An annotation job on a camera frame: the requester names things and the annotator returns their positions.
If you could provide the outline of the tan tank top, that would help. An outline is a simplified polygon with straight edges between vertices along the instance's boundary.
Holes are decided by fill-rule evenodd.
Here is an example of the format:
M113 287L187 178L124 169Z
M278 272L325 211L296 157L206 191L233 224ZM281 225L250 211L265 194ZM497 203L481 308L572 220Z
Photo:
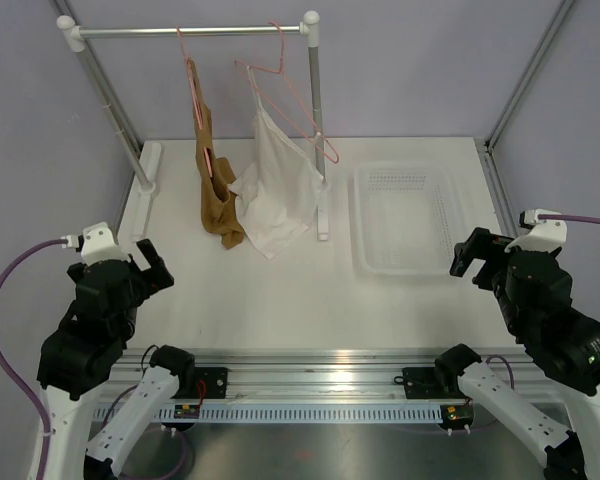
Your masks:
M236 215L236 195L229 189L229 185L236 180L236 176L228 159L217 157L215 154L212 112L204 102L196 65L192 59L191 66L204 120L204 127L197 128L193 112L196 137L195 160L201 182L201 223L207 233L219 235L221 244L229 250L242 243L245 238L244 229Z

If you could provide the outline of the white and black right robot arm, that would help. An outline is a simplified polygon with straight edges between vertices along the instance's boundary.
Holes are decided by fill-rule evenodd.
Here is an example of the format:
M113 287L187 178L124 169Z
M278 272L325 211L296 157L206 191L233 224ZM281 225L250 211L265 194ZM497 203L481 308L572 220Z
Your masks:
M436 358L433 380L443 395L460 394L487 410L533 454L545 478L600 479L600 322L573 307L560 250L522 246L484 228L455 246L451 276L483 263L472 282L493 294L524 349L523 386L503 382L465 344Z

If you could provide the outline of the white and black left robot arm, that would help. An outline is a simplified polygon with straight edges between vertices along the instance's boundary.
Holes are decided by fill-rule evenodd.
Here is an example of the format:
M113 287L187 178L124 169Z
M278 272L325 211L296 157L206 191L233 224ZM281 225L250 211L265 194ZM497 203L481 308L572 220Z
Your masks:
M67 273L75 298L57 330L43 343L37 380L46 417L37 447L45 479L116 479L157 411L170 398L195 388L195 358L164 345L121 410L94 437L92 417L112 367L135 331L137 309L170 288L174 278L152 242L137 247L148 261L139 268L133 257L109 240L96 249L81 248L81 262Z

